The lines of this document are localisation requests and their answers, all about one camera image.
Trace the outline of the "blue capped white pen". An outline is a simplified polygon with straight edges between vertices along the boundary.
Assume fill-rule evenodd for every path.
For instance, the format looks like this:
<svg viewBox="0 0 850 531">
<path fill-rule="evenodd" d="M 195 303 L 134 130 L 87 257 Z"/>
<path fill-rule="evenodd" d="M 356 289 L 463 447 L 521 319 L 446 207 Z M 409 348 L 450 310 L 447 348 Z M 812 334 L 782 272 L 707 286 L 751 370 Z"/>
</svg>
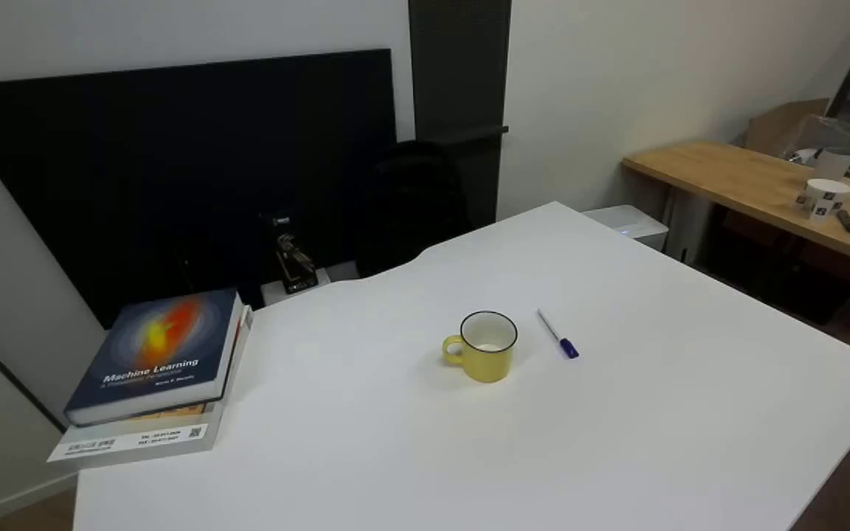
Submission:
<svg viewBox="0 0 850 531">
<path fill-rule="evenodd" d="M 545 334 L 558 341 L 558 348 L 567 353 L 567 359 L 579 359 L 579 348 L 573 345 L 573 339 L 567 339 L 562 334 L 553 329 L 553 325 L 548 320 L 548 314 L 543 310 L 537 310 L 539 325 L 545 328 Z"/>
</svg>

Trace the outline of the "white paper cup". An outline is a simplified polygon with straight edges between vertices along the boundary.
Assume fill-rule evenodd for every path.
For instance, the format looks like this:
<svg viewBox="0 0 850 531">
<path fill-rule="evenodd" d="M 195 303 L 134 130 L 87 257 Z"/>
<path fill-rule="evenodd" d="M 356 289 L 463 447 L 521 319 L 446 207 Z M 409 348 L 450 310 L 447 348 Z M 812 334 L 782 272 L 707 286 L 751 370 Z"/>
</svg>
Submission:
<svg viewBox="0 0 850 531">
<path fill-rule="evenodd" d="M 850 196 L 850 185 L 844 180 L 812 176 L 806 182 L 806 211 L 812 219 L 835 214 Z"/>
</svg>

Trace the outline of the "large black monitor screen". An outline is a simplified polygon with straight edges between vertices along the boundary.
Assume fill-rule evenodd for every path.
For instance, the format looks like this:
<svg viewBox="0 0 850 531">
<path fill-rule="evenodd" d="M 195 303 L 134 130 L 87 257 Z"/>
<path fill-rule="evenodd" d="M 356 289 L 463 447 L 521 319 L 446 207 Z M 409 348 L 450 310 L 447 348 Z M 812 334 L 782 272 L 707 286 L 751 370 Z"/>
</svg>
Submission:
<svg viewBox="0 0 850 531">
<path fill-rule="evenodd" d="M 0 80 L 0 182 L 99 320 L 120 306 L 353 252 L 356 193 L 396 140 L 384 46 Z"/>
</svg>

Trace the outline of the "dark blue hardcover book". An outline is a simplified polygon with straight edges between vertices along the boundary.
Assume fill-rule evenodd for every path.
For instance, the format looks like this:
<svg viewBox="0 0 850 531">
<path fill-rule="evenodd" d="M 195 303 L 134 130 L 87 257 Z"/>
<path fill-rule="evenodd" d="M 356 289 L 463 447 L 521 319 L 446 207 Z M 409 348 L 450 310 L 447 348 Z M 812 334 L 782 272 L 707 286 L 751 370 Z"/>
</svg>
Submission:
<svg viewBox="0 0 850 531">
<path fill-rule="evenodd" d="M 99 424 L 221 398 L 241 314 L 235 289 L 124 306 L 65 416 L 74 424 Z"/>
</svg>

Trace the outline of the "cardboard box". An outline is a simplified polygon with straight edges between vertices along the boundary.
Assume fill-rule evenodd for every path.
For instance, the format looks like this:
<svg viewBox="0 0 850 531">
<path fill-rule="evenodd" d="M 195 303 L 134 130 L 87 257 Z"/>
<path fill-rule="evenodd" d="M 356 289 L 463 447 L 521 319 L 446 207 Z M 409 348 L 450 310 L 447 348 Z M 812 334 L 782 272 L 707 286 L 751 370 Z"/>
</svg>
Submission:
<svg viewBox="0 0 850 531">
<path fill-rule="evenodd" d="M 738 136 L 738 145 L 747 149 L 782 155 L 795 140 L 803 124 L 822 111 L 826 111 L 822 101 L 778 103 L 750 118 L 747 130 Z"/>
</svg>

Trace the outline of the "wooden side table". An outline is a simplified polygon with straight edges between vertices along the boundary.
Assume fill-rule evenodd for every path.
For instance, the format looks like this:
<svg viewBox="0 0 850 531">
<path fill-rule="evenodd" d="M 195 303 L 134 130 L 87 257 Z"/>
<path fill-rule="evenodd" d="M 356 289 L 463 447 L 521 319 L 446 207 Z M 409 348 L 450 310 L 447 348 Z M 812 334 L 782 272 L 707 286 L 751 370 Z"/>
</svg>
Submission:
<svg viewBox="0 0 850 531">
<path fill-rule="evenodd" d="M 679 140 L 627 154 L 621 164 L 732 211 L 850 257 L 850 233 L 792 207 L 809 180 L 803 164 L 716 140 Z"/>
</svg>

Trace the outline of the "white book under stack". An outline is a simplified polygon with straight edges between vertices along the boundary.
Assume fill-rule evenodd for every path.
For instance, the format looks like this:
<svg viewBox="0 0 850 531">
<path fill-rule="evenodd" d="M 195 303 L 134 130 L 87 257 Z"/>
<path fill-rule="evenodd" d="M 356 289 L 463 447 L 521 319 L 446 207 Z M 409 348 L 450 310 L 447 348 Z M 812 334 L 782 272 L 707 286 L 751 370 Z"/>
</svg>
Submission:
<svg viewBox="0 0 850 531">
<path fill-rule="evenodd" d="M 246 328 L 249 328 L 249 310 L 244 306 L 244 314 L 232 341 L 230 370 L 232 370 L 235 353 L 244 345 Z M 218 424 L 221 424 L 223 400 L 230 390 L 230 370 L 227 370 L 223 396 L 213 400 L 168 407 L 168 409 L 127 416 L 127 419 L 99 421 L 99 424 L 71 421 L 71 426 L 47 455 L 47 462 L 71 466 L 71 469 L 92 469 L 92 466 L 108 466 L 108 462 L 127 462 L 127 459 L 205 450 L 218 438 Z"/>
</svg>

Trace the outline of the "yellow enamel mug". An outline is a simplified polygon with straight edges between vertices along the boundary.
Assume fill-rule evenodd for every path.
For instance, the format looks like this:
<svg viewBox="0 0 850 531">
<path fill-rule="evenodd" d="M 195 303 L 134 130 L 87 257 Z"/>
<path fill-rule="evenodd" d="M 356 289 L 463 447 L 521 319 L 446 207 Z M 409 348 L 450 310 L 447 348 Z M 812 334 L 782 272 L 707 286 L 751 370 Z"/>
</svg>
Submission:
<svg viewBox="0 0 850 531">
<path fill-rule="evenodd" d="M 499 310 L 474 310 L 459 319 L 456 334 L 441 339 L 441 363 L 478 382 L 505 381 L 519 328 Z"/>
</svg>

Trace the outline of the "small white box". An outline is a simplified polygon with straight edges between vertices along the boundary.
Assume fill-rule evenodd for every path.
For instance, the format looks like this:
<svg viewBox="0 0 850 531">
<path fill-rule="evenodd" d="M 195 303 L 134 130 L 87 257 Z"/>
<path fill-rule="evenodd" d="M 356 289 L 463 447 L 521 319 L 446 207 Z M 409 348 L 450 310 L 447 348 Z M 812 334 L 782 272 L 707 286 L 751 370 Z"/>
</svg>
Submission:
<svg viewBox="0 0 850 531">
<path fill-rule="evenodd" d="M 666 242 L 666 226 L 630 204 L 590 210 L 590 219 L 655 251 Z"/>
</svg>

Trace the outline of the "black office chair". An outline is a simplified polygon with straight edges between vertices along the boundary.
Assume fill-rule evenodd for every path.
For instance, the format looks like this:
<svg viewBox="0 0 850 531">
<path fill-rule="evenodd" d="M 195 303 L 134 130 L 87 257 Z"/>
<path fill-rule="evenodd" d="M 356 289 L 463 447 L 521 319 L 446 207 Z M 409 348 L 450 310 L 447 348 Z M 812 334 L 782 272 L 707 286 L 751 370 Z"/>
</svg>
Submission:
<svg viewBox="0 0 850 531">
<path fill-rule="evenodd" d="M 493 220 L 488 193 L 466 192 L 459 155 L 505 136 L 478 126 L 393 145 L 356 204 L 353 264 L 363 276 L 409 263 L 424 248 Z"/>
</svg>

